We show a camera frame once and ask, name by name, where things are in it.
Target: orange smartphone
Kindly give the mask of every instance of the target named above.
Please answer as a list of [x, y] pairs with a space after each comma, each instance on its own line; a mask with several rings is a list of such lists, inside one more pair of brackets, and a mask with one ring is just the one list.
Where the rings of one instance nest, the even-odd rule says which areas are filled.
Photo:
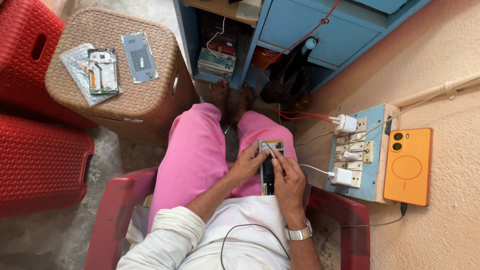
[[431, 128], [396, 130], [390, 133], [384, 197], [427, 206], [432, 168]]

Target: man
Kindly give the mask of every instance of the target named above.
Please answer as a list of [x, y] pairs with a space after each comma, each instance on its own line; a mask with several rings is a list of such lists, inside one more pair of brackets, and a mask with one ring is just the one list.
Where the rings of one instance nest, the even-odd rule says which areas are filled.
[[[212, 104], [195, 104], [173, 123], [158, 168], [151, 233], [120, 259], [118, 269], [321, 269], [306, 233], [302, 208], [306, 178], [296, 161], [292, 134], [249, 110], [255, 92], [244, 85], [233, 119], [238, 122], [241, 153], [229, 170], [219, 124], [228, 81], [218, 81], [211, 94]], [[272, 159], [274, 196], [260, 196], [257, 172], [271, 154], [258, 153], [260, 139], [283, 140], [285, 145], [285, 157], [274, 150]], [[234, 228], [225, 238], [232, 227], [244, 224], [249, 225]], [[293, 231], [292, 240], [286, 230]]]

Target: bubble wrap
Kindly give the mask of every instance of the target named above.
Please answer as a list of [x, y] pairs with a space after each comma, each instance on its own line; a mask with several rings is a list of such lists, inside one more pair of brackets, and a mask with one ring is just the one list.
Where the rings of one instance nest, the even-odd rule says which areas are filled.
[[119, 87], [119, 92], [116, 94], [90, 94], [88, 72], [84, 69], [85, 66], [88, 66], [88, 49], [95, 49], [95, 47], [90, 43], [79, 45], [60, 54], [60, 60], [67, 68], [68, 73], [72, 76], [78, 88], [81, 90], [88, 105], [93, 106], [113, 97], [114, 95], [122, 93], [122, 90]]

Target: phone camera lens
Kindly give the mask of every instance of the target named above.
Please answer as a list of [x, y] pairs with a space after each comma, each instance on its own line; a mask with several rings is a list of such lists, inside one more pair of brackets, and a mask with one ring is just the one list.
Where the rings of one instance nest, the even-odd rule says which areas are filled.
[[401, 144], [401, 143], [394, 143], [394, 144], [392, 145], [392, 148], [393, 148], [393, 150], [395, 150], [395, 151], [399, 151], [400, 149], [402, 149], [402, 144]]
[[401, 133], [396, 133], [395, 135], [393, 135], [393, 139], [394, 139], [395, 141], [399, 141], [399, 140], [401, 140], [402, 138], [403, 138], [403, 134], [401, 134]]

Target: man's left hand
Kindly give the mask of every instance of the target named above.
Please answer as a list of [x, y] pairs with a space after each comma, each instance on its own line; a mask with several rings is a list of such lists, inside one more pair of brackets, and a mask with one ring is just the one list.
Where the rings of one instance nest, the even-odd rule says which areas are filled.
[[268, 149], [258, 153], [258, 142], [259, 140], [256, 140], [245, 148], [240, 153], [232, 169], [228, 172], [228, 175], [235, 179], [237, 186], [242, 185], [250, 177], [254, 176], [258, 172], [260, 165], [270, 155]]

